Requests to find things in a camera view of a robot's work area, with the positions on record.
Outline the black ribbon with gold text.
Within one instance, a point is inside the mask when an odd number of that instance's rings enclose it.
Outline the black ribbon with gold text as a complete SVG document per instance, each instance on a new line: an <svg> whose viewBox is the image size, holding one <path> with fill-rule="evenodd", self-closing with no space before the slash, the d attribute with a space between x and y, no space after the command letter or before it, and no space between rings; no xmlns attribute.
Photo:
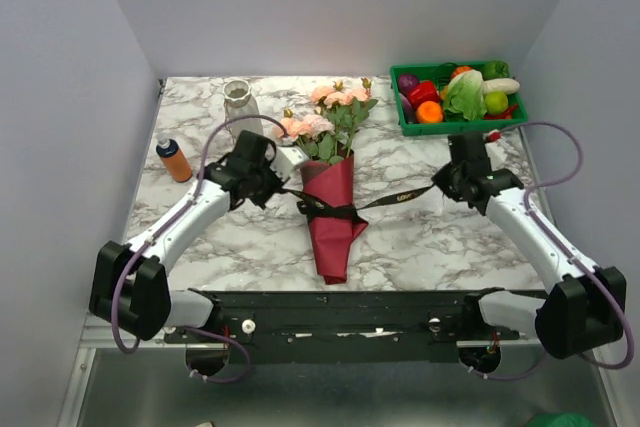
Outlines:
<svg viewBox="0 0 640 427"><path fill-rule="evenodd" d="M348 220L351 222L362 221L359 212L366 209L397 205L414 200L434 188L434 185L403 191L396 194L380 197L361 208L357 208L353 203L333 206L319 197L299 190L281 189L279 194L291 194L297 198L298 211L306 217L308 223L317 218L329 218L338 220Z"/></svg>

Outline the red wrapping paper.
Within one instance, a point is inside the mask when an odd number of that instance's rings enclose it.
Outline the red wrapping paper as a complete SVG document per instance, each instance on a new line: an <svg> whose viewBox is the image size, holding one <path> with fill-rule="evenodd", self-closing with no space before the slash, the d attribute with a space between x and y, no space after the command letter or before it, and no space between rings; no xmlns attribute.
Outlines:
<svg viewBox="0 0 640 427"><path fill-rule="evenodd" d="M333 165L309 161L301 178L303 192L330 207L307 214L316 272L327 285L344 284L351 245L368 226L354 211L354 155Z"/></svg>

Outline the pink artificial flower bunch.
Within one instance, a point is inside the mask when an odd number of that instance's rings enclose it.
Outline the pink artificial flower bunch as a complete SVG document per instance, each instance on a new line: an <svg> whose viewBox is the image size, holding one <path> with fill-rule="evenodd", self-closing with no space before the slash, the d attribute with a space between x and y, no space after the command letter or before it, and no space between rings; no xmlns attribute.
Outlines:
<svg viewBox="0 0 640 427"><path fill-rule="evenodd" d="M272 137L283 146L301 148L312 161L335 165L346 160L353 153L355 135L378 103L372 80L363 77L360 83L351 89L343 81L316 87L310 96L314 110L296 117L286 109Z"/></svg>

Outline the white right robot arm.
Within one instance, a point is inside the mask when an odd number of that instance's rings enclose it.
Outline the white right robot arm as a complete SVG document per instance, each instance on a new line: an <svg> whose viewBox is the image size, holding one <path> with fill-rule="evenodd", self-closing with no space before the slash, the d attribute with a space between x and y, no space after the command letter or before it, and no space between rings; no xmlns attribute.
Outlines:
<svg viewBox="0 0 640 427"><path fill-rule="evenodd" d="M479 294L460 314L460 326L480 339L495 327L537 338L556 359L582 354L620 339L634 341L624 314L626 279L583 255L531 202L529 190L507 169L493 169L481 132L452 134L449 162L432 178L449 199L487 217L536 271L545 299L495 290Z"/></svg>

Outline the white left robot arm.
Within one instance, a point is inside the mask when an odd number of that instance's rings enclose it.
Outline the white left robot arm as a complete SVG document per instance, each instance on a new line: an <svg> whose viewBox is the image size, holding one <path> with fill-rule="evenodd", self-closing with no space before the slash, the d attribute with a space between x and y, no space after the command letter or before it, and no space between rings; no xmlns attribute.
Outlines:
<svg viewBox="0 0 640 427"><path fill-rule="evenodd" d="M245 201L264 208L306 159L295 146L242 132L233 150L202 167L187 193L151 227L99 250L90 313L140 340L168 327L187 327L201 342L214 340L222 327L214 299L193 289L170 289L172 268L211 224Z"/></svg>

